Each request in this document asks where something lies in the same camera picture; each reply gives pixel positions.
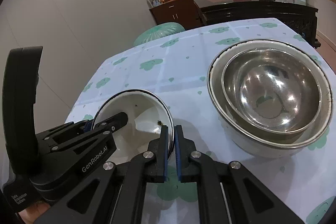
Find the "person's left hand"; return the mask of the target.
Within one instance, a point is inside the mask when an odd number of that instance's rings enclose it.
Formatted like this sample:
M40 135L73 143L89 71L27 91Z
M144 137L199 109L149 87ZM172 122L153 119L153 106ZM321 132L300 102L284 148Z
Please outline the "person's left hand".
M32 224L50 208L48 203L38 201L19 212L19 215L25 224Z

